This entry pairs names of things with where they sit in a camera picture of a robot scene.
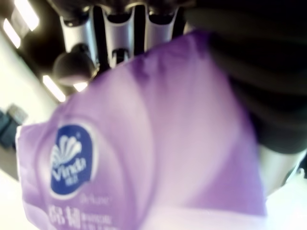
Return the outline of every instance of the black ceiling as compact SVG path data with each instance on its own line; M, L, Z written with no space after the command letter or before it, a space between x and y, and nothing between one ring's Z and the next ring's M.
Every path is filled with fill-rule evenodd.
M10 18L13 11L13 0L0 0L0 15L2 18ZM41 78L42 75L52 75L52 66L59 54L65 52L64 40L60 26L59 16L46 0L29 0L37 13L39 26L29 32L21 41L17 50L34 74ZM135 54L143 52L145 11L143 6L137 6L135 12ZM100 72L109 68L106 55L106 40L102 10L94 8L94 25L98 46ZM182 34L184 27L183 13L179 10L175 22L173 36ZM62 87L66 93L70 93L69 87Z

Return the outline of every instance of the blue oval logo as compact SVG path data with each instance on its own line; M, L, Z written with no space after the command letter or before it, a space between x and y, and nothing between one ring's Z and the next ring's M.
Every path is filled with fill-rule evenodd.
M50 164L51 189L56 194L70 194L89 181L93 164L93 144L89 133L78 125L60 128Z

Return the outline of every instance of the white wall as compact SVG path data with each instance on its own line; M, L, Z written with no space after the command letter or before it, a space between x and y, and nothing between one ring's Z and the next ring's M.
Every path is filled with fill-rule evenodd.
M0 32L0 109L14 103L28 114L26 124L46 121L57 104L8 42Z

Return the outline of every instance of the dark fabric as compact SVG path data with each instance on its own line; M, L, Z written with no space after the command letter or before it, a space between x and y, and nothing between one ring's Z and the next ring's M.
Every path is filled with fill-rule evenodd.
M259 142L280 153L307 149L305 1L198 1L189 24L212 31L210 51L249 110Z

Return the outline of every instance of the black object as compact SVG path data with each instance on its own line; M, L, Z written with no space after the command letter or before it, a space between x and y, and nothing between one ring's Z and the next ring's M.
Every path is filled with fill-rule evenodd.
M0 111L0 136L4 131L5 127L8 126L9 122L9 117L7 117L3 112Z
M18 126L19 124L15 120L10 119L8 125L5 127L5 129L0 135L0 144L3 147L9 148L15 144L15 136Z
M95 66L86 52L79 51L61 54L53 66L55 80L70 86L90 80L95 71Z

